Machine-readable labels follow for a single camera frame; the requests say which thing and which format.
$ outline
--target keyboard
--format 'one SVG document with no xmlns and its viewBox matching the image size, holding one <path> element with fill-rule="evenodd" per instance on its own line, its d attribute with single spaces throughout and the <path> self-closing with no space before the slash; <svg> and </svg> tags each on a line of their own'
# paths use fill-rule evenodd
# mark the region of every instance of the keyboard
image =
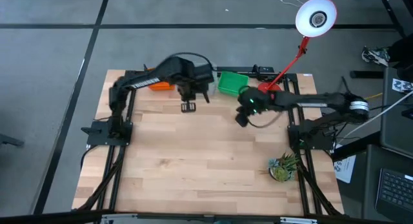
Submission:
<svg viewBox="0 0 413 224">
<path fill-rule="evenodd" d="M 376 210 L 384 216 L 405 223 L 413 218 L 413 176 L 382 168 Z"/>
</svg>

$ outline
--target wooden tabletop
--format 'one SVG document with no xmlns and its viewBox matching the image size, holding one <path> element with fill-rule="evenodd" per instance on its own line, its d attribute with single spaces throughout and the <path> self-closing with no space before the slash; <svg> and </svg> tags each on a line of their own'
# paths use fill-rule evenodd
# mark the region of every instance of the wooden tabletop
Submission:
<svg viewBox="0 0 413 224">
<path fill-rule="evenodd" d="M 124 70 L 108 71 L 96 118 L 110 115 L 108 89 L 124 74 Z M 312 75 L 298 74 L 297 78 L 302 94 L 316 93 Z M 250 79 L 250 85 L 257 84 Z M 126 148 L 116 211 L 302 216 L 297 179 L 280 183 L 267 171 L 270 158 L 292 152 L 287 113 L 267 128 L 242 128 L 234 120 L 239 106 L 235 97 L 216 91 L 209 104 L 200 96 L 196 105 L 195 113 L 182 114 L 176 91 L 137 91 L 133 136 Z M 275 114 L 250 119 L 262 125 Z M 305 108 L 304 114 L 306 119 L 316 119 L 321 112 Z M 86 156 L 73 208 L 80 207 L 102 180 L 107 153 L 108 147 L 100 146 Z M 331 159 L 320 150 L 313 150 L 312 155 L 319 187 L 342 212 Z M 109 184 L 104 208 L 111 190 Z M 308 185 L 307 195 L 314 212 Z"/>
</svg>

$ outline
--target white paper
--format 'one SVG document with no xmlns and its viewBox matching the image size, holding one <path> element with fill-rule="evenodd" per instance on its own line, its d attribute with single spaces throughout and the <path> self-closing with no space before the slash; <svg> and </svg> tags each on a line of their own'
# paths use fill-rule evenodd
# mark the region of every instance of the white paper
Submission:
<svg viewBox="0 0 413 224">
<path fill-rule="evenodd" d="M 393 78 L 392 89 L 397 91 L 397 92 L 405 92 L 406 90 L 407 91 L 412 90 L 413 85 L 410 82 L 402 81 L 400 79 L 394 79 Z"/>
<path fill-rule="evenodd" d="M 336 148 L 340 148 L 342 145 L 337 144 Z M 351 175 L 353 175 L 354 163 L 356 162 L 356 156 L 350 156 L 341 161 L 334 163 L 334 172 L 336 178 L 345 183 L 351 182 Z"/>
</svg>

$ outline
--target white sticker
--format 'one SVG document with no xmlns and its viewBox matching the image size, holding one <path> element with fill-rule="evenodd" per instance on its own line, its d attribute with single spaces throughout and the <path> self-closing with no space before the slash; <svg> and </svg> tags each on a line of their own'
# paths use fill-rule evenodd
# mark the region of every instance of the white sticker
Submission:
<svg viewBox="0 0 413 224">
<path fill-rule="evenodd" d="M 413 85 L 410 82 L 402 81 L 400 79 L 394 79 L 392 83 L 392 89 L 397 92 L 405 92 L 413 89 Z"/>
<path fill-rule="evenodd" d="M 326 103 L 297 103 L 297 105 L 300 107 L 314 107 L 314 108 L 327 107 Z"/>
<path fill-rule="evenodd" d="M 337 144 L 336 149 L 340 147 L 342 147 L 342 145 Z M 356 156 L 350 156 L 346 159 L 334 162 L 334 172 L 336 173 L 336 178 L 342 182 L 350 183 L 355 162 Z"/>
<path fill-rule="evenodd" d="M 160 80 L 158 78 L 153 78 L 153 79 L 149 79 L 147 81 L 142 81 L 139 83 L 136 83 L 134 85 L 130 85 L 132 88 L 141 88 L 141 87 L 145 87 L 147 85 L 151 85 L 154 83 L 160 82 Z"/>
</svg>

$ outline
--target white lamp head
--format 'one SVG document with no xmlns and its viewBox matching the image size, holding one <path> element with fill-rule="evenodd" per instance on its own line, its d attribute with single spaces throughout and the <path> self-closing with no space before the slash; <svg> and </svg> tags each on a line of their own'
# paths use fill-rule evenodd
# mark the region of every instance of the white lamp head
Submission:
<svg viewBox="0 0 413 224">
<path fill-rule="evenodd" d="M 317 37 L 331 29 L 336 17 L 336 6 L 331 0 L 309 0 L 298 10 L 296 27 L 304 36 Z"/>
</svg>

